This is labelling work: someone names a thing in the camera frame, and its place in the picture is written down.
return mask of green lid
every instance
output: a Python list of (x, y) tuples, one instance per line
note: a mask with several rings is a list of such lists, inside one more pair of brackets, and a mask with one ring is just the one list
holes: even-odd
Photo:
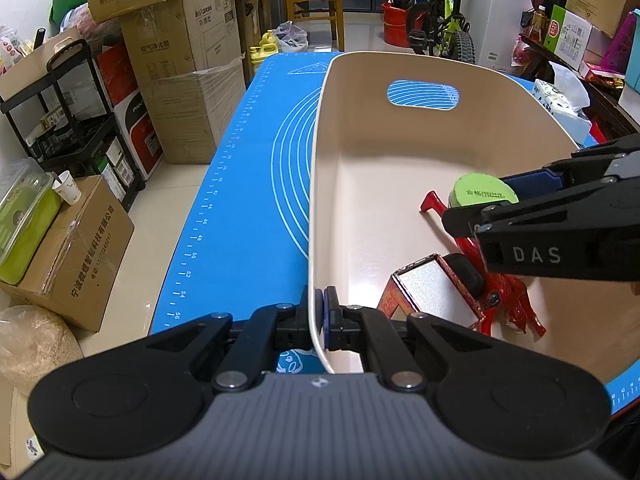
[(468, 173), (461, 176), (453, 185), (449, 195), (449, 205), (460, 207), (507, 200), (518, 202), (517, 195), (499, 178), (483, 173)]

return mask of tissue box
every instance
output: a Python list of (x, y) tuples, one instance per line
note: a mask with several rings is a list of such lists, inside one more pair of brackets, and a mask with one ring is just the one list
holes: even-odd
[(574, 112), (568, 99), (551, 83), (536, 79), (531, 91), (546, 110), (579, 146), (584, 146), (591, 131), (591, 121), (582, 110)]

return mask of blue silicone mat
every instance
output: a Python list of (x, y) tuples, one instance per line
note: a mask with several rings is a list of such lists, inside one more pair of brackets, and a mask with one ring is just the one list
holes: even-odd
[[(308, 189), (316, 108), (334, 53), (278, 54), (260, 67), (214, 156), (164, 279), (151, 333), (210, 312), (247, 319), (297, 303), (306, 285)], [(533, 83), (516, 79), (527, 90)], [(452, 87), (397, 81), (397, 103), (452, 108)], [(320, 373), (313, 352), (284, 352), (278, 371)], [(613, 411), (640, 397), (640, 362), (607, 385)]]

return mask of paper cup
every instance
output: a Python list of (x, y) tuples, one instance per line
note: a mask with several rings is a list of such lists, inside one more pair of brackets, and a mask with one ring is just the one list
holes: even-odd
[(71, 176), (71, 173), (68, 171), (63, 171), (58, 177), (60, 181), (53, 181), (53, 191), (58, 193), (62, 200), (64, 200), (69, 205), (75, 204), (78, 200), (80, 200), (80, 190), (78, 189), (78, 184)]

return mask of barcode label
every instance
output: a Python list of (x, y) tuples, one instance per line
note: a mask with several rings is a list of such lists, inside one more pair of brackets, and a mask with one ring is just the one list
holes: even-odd
[(574, 48), (573, 45), (567, 43), (566, 41), (560, 42), (560, 52), (565, 54), (572, 61), (575, 61), (578, 58), (578, 50)]
[(145, 139), (146, 148), (149, 150), (149, 155), (156, 156), (156, 153), (160, 151), (160, 141), (156, 133), (152, 133)]
[(74, 95), (70, 92), (62, 92), (62, 97), (65, 99), (65, 103), (67, 106), (73, 106), (74, 104), (76, 104), (76, 102), (74, 101)]
[(133, 182), (133, 171), (131, 171), (131, 167), (126, 158), (123, 158), (117, 165), (116, 172), (122, 179), (124, 185), (129, 187)]

